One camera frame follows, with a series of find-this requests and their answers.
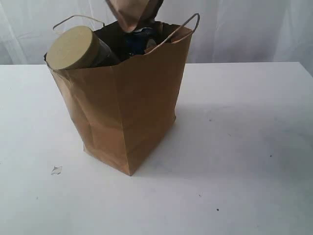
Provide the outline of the brown paper shopping bag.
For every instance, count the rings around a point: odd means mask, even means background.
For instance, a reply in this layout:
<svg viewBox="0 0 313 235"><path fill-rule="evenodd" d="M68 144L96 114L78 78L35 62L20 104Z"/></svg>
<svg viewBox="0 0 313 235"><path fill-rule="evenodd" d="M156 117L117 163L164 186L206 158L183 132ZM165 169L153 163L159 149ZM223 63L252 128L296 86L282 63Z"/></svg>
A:
<svg viewBox="0 0 313 235"><path fill-rule="evenodd" d="M133 175L176 120L193 30L156 22L161 43L114 66L51 70L84 151Z"/></svg>

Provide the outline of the spaghetti packet dark blue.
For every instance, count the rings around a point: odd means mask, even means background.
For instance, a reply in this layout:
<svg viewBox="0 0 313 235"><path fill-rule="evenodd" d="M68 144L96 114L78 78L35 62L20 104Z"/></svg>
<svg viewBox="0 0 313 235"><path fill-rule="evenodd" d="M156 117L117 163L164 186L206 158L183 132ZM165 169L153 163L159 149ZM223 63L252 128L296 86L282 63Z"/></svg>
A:
<svg viewBox="0 0 313 235"><path fill-rule="evenodd" d="M160 33L152 27L144 27L126 33L124 35L124 41L129 57L143 55L145 54L145 50L158 45Z"/></svg>

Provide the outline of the brown pouch orange label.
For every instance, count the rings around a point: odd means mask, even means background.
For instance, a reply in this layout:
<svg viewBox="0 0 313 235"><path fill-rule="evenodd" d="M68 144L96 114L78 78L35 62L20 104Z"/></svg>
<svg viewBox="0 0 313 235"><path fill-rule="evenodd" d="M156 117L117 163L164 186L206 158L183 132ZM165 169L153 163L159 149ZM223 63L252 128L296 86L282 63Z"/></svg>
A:
<svg viewBox="0 0 313 235"><path fill-rule="evenodd" d="M106 0L124 32L146 27L154 23L163 0Z"/></svg>

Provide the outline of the clear jar gold lid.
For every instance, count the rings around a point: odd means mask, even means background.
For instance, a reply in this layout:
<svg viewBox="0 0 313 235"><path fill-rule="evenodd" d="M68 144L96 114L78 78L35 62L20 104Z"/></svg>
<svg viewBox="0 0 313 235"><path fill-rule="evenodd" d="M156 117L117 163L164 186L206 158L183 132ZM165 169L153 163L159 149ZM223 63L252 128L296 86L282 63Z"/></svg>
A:
<svg viewBox="0 0 313 235"><path fill-rule="evenodd" d="M113 66L120 60L89 27L76 26L61 34L52 44L45 61L54 70Z"/></svg>

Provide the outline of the clear plastic scrap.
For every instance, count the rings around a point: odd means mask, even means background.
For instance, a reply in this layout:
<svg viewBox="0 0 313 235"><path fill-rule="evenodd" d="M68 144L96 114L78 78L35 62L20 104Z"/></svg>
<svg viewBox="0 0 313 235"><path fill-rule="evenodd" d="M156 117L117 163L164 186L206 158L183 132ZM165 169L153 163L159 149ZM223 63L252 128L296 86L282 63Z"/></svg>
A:
<svg viewBox="0 0 313 235"><path fill-rule="evenodd" d="M59 175L62 173L62 166L54 166L54 168L51 171L51 175Z"/></svg>

